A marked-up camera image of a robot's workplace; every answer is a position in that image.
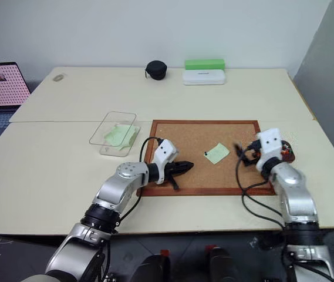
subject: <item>small white object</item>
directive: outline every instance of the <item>small white object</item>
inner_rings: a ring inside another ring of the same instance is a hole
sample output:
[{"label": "small white object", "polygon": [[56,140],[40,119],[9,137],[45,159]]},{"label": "small white object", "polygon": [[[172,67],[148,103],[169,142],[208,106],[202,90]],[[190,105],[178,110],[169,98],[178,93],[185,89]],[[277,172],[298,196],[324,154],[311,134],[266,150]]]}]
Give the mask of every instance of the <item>small white object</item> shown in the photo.
[{"label": "small white object", "polygon": [[270,128],[257,134],[261,142],[261,157],[255,166],[258,171],[262,171],[263,165],[272,157],[282,159],[282,138],[278,128]]},{"label": "small white object", "polygon": [[185,85],[219,85],[225,83],[225,73],[222,69],[185,70],[183,79]]},{"label": "small white object", "polygon": [[167,139],[164,139],[156,149],[152,162],[157,165],[159,170],[159,179],[156,182],[157,184],[162,184],[164,182],[164,167],[167,163],[173,162],[177,155],[177,148]]}]

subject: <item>gray floor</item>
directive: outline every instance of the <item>gray floor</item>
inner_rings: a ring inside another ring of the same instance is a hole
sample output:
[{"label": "gray floor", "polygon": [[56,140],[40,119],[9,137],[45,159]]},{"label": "gray floor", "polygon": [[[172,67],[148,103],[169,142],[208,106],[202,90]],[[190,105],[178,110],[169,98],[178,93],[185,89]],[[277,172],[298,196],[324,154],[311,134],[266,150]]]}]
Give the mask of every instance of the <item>gray floor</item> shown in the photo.
[{"label": "gray floor", "polygon": [[[149,255],[161,249],[170,250],[172,281],[207,280],[204,247],[216,244],[231,253],[244,281],[261,281],[263,277],[282,278],[280,248],[260,250],[255,238],[264,233],[198,233],[153,236],[114,236],[110,272],[119,282],[129,281],[137,266]],[[325,240],[334,259],[334,230]],[[43,273],[56,247],[14,240],[0,245],[0,281],[16,282]]]}]

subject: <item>cork board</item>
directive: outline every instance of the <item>cork board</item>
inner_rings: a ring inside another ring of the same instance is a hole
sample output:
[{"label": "cork board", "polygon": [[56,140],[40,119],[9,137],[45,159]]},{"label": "cork board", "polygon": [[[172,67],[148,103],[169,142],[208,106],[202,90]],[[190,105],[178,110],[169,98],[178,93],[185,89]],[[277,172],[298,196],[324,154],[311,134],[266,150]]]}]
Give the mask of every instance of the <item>cork board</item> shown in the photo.
[{"label": "cork board", "polygon": [[[259,132],[256,120],[154,120],[150,136],[169,139],[179,149],[175,161],[188,160],[194,167],[187,173],[176,176],[178,191],[168,182],[162,185],[149,183],[143,190],[143,196],[212,196],[241,195],[235,178],[235,166],[238,160],[235,143],[247,146],[256,139]],[[227,157],[212,164],[204,152],[218,143],[230,150]],[[147,146],[145,161],[151,162],[157,147],[155,140]],[[239,167],[239,178],[243,187],[264,181],[255,166]],[[250,189],[251,195],[274,195],[271,184]]]}]

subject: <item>white box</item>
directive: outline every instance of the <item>white box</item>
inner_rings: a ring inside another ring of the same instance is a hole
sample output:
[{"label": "white box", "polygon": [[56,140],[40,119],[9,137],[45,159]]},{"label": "white box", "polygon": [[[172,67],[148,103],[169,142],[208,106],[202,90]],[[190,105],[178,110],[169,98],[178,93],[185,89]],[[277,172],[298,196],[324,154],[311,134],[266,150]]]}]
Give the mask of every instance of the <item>white box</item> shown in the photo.
[{"label": "white box", "polygon": [[218,85],[225,83],[225,73],[222,69],[185,70],[183,79],[185,85]]}]

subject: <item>laptop screen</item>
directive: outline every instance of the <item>laptop screen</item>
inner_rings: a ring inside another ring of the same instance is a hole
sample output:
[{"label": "laptop screen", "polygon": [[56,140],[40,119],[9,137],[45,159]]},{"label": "laptop screen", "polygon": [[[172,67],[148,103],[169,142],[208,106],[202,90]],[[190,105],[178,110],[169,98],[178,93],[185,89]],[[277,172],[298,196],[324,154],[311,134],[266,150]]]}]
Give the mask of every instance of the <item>laptop screen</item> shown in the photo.
[{"label": "laptop screen", "polygon": [[0,63],[0,106],[21,105],[30,95],[16,63]]}]

